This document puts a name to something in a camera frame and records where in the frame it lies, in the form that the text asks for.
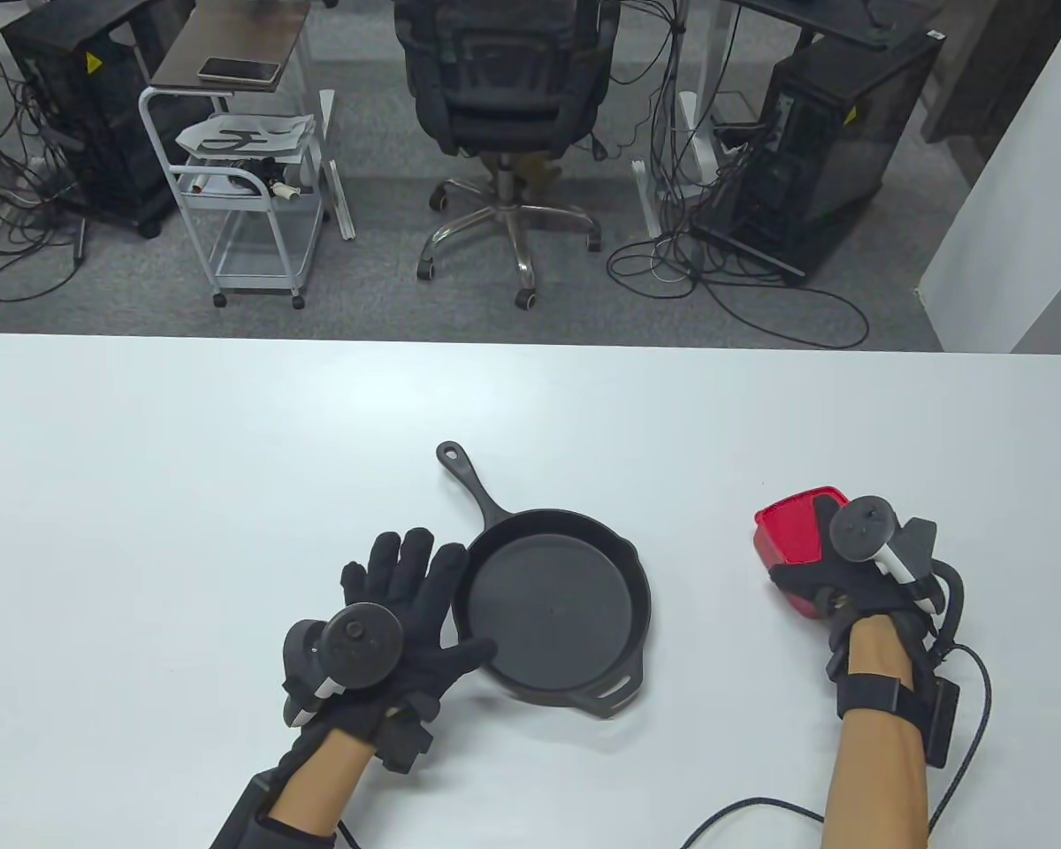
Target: office chair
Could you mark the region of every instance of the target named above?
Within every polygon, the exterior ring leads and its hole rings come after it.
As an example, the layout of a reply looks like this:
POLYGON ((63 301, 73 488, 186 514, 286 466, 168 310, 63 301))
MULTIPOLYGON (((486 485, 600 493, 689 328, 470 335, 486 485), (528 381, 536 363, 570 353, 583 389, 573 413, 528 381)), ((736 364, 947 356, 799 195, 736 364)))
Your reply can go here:
POLYGON ((449 188, 485 203, 438 227, 421 250, 416 276, 433 279, 433 249, 486 222, 506 227, 522 288, 515 304, 535 304, 526 226, 546 219, 586 233, 601 250, 601 226, 572 206, 530 204, 512 169, 516 154, 561 157, 590 135, 608 90, 619 0, 395 0, 397 39, 421 128, 450 157, 498 155, 491 183, 449 177, 429 198, 445 210, 449 188))

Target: computer tower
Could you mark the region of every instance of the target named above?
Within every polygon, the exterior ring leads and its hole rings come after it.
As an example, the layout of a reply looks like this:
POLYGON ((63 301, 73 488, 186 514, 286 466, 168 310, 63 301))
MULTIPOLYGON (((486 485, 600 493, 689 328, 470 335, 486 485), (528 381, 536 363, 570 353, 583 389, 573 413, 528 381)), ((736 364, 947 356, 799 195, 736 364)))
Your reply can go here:
MULTIPOLYGON (((40 106, 41 135, 62 149, 76 189, 62 202, 79 214, 135 227, 145 238, 175 202, 158 164, 138 97, 186 24, 194 0, 52 0, 1 29, 40 106)), ((168 144, 211 115, 202 98, 159 98, 154 124, 168 144)))
POLYGON ((693 215, 693 233, 804 282, 881 188, 942 48, 920 31, 889 50, 825 36, 773 67, 760 137, 693 215))

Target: black glove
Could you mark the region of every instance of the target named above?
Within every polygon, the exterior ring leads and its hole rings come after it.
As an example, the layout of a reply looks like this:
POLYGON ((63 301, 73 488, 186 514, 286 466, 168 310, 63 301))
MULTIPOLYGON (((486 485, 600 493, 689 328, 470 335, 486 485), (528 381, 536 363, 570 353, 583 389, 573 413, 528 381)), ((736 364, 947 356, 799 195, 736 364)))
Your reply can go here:
POLYGON ((885 575, 872 560, 850 562, 830 541, 830 521, 841 506, 833 498, 814 499, 821 540, 821 559, 797 566, 782 564, 772 567, 770 579, 778 589, 813 603, 821 616, 830 620, 830 651, 834 658, 827 671, 836 678, 847 659, 849 634, 858 620, 887 613, 893 620, 895 634, 911 661, 927 666, 923 639, 935 634, 930 616, 923 612, 894 578, 885 575))
POLYGON ((365 690, 347 690, 327 703, 329 723, 359 740, 371 741, 386 711, 406 695, 420 693, 438 700, 462 675, 494 659, 495 643, 490 639, 440 647, 440 628, 467 569, 467 551, 458 544, 441 545, 430 567, 432 553, 433 535, 425 529, 414 527, 404 541, 396 533, 382 533, 369 551, 368 570, 350 562, 342 571, 347 605, 378 603, 400 620, 405 631, 400 663, 388 678, 365 690))
POLYGON ((398 741, 405 740, 405 750, 412 743, 414 749, 428 751, 431 737, 421 720, 435 718, 438 699, 460 676, 494 659, 495 643, 490 639, 440 647, 440 629, 469 559, 463 545, 441 545, 430 567, 432 552, 433 535, 425 529, 414 527, 404 541, 396 533, 382 533, 369 551, 368 570, 358 562, 345 567, 342 587, 347 605, 378 603, 400 620, 405 636, 400 662, 373 687, 331 696, 280 761, 275 781, 286 783, 333 728, 373 744, 393 772, 408 772, 412 760, 393 753, 398 741), (415 743, 418 735, 420 744, 415 743))

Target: cast iron skillet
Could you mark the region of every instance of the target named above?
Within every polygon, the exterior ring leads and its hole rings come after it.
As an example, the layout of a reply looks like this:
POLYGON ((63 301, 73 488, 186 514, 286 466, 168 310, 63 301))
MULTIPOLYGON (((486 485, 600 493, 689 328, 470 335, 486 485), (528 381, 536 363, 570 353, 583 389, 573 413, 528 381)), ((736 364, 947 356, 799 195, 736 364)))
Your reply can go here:
POLYGON ((640 690, 651 614, 637 549, 578 513, 507 513, 457 443, 438 445, 437 460, 474 498, 485 525, 453 600, 460 639, 494 640, 491 675, 527 703, 616 714, 640 690))

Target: chair backrest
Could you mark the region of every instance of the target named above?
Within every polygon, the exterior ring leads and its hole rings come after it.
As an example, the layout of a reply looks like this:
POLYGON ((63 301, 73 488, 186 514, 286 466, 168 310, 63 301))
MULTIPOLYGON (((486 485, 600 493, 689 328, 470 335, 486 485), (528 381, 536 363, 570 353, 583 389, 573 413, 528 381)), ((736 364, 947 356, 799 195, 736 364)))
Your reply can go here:
POLYGON ((395 0, 422 128, 450 154, 559 157, 596 118, 619 16, 619 0, 395 0))

